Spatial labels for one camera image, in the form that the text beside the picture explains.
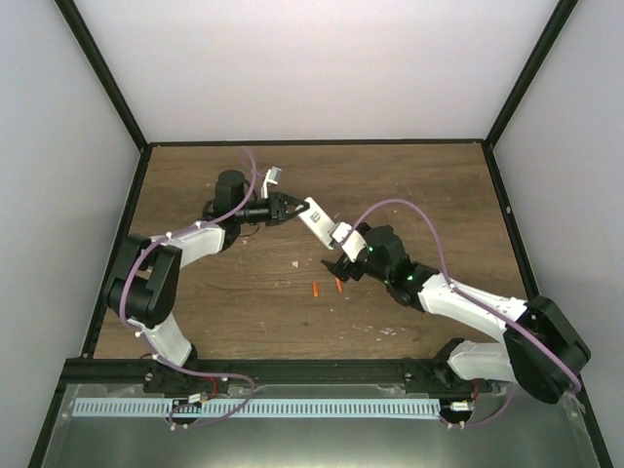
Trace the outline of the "white remote control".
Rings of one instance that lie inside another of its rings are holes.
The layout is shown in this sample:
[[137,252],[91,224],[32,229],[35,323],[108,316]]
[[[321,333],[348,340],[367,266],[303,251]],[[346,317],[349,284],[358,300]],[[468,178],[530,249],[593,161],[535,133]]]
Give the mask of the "white remote control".
[[306,197],[307,209],[297,217],[307,229],[329,250],[341,249],[341,242],[351,229],[351,225],[336,221],[329,216],[312,198]]

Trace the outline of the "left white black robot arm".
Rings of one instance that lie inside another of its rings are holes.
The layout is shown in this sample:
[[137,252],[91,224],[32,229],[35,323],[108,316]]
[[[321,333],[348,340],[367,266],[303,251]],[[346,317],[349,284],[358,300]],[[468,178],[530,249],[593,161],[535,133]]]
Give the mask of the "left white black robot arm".
[[164,378],[179,394],[191,392],[199,382],[199,370],[191,364],[197,359],[196,349],[173,312],[179,271],[229,249],[244,224],[277,226],[309,209],[307,201],[268,190],[280,172],[271,168],[256,191],[252,178],[240,171],[224,171],[218,175],[213,198],[193,224],[153,237],[131,234],[121,244],[103,301],[145,339],[154,360],[169,363]]

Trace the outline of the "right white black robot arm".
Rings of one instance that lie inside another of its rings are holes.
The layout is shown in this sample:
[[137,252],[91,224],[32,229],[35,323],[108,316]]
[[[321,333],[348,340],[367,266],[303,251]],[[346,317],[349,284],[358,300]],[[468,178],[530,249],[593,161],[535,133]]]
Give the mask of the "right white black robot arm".
[[342,254],[326,264],[342,282],[369,276],[404,307],[454,320],[488,336],[487,343],[460,339],[433,368],[436,386],[447,393],[467,380],[519,384],[533,398],[555,404],[580,387],[579,374],[591,359],[561,308],[538,295],[531,300],[504,297],[468,287],[444,272],[414,261],[389,226],[340,222],[321,236]]

